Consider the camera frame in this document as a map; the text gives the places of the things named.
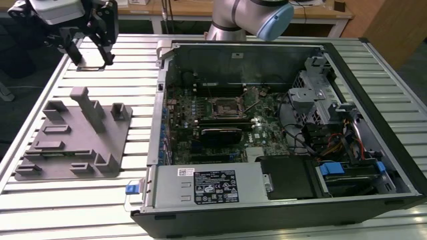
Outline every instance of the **black floor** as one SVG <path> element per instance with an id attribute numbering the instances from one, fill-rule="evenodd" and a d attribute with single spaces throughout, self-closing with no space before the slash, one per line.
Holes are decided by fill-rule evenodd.
<path id="1" fill-rule="evenodd" d="M 146 30 L 146 25 L 134 26 L 131 22 L 121 24 L 121 26 L 122 29 L 119 31 L 125 33 L 149 33 L 150 31 Z M 205 26 L 198 26 L 197 23 L 196 25 L 193 25 L 193 23 L 185 23 L 177 26 L 176 31 L 181 31 L 182 33 L 190 32 L 192 34 L 201 34 L 204 28 Z M 9 39 L 6 35 L 7 33 L 1 31 L 0 29 L 0 43 L 5 43 L 5 39 Z M 7 150 L 7 143 L 13 141 L 14 136 L 30 112 L 30 109 L 37 101 L 38 95 L 42 90 L 41 88 L 45 86 L 61 59 L 61 54 L 55 49 L 49 47 L 38 47 L 35 49 L 27 50 L 27 53 L 31 62 L 35 65 L 35 72 L 31 75 L 21 79 L 11 79 L 0 70 L 0 81 L 3 83 L 3 85 L 7 87 L 17 87 L 10 88 L 10 91 L 14 94 L 14 101 L 0 101 L 0 160 Z M 397 73 L 424 103 L 427 103 L 425 66 L 427 43 L 422 43 Z"/>

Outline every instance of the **slotted aluminum surface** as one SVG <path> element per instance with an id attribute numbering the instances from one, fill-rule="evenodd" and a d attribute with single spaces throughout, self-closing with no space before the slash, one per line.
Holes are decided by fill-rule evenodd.
<path id="1" fill-rule="evenodd" d="M 161 39 L 202 38 L 193 35 L 121 34 L 111 50 L 115 54 L 114 64 L 106 66 L 102 72 L 75 72 L 67 58 L 61 60 L 0 164 L 3 175 L 0 181 L 1 239 L 150 239 L 133 223 L 122 204 L 126 183 L 145 176 L 157 77 L 156 43 Z M 286 37 L 277 41 L 330 42 L 334 45 L 414 162 L 427 171 L 425 107 L 369 44 L 354 38 Z M 87 39 L 79 48 L 97 51 Z M 350 100 L 344 85 L 338 80 L 336 83 L 342 95 Z M 133 108 L 121 164 L 123 171 L 115 178 L 102 180 L 17 182 L 13 169 L 33 140 L 34 131 L 41 126 L 41 106 L 47 99 L 62 100 L 67 106 L 75 105 L 67 97 L 74 86 L 87 86 L 90 99 L 98 100 L 102 105 L 123 103 Z M 141 200 L 133 196 L 129 201 L 137 205 Z M 425 239 L 425 222 L 427 205 L 420 205 L 408 210 L 388 212 L 361 224 L 225 234 L 196 239 Z"/>

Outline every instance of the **barcode sticker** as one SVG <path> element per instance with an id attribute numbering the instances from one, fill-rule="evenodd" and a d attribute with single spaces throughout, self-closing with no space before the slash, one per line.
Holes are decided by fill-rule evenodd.
<path id="1" fill-rule="evenodd" d="M 192 176 L 193 174 L 194 174 L 193 168 L 178 168 L 177 169 L 177 176 L 178 177 Z"/>

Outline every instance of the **red cable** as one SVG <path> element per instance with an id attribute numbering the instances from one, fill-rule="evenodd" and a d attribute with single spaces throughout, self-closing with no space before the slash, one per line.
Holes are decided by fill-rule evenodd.
<path id="1" fill-rule="evenodd" d="M 354 138 L 354 140 L 358 142 L 358 144 L 360 144 L 360 158 L 361 158 L 361 160 L 364 160 L 365 159 L 365 155 L 364 155 L 364 147 L 362 147 L 362 143 L 361 143 L 361 141 L 360 141 L 360 139 L 358 138 Z"/>
<path id="2" fill-rule="evenodd" d="M 342 135 L 341 133 L 333 133 L 329 137 L 328 137 L 328 140 L 326 140 L 326 147 L 329 147 L 330 146 L 330 138 L 333 137 L 333 136 L 337 136 L 337 135 Z"/>

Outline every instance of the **warning label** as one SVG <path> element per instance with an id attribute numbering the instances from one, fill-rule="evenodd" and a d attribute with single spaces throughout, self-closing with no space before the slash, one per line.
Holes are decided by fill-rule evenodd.
<path id="1" fill-rule="evenodd" d="M 193 202 L 197 205 L 238 202 L 234 170 L 193 173 Z"/>

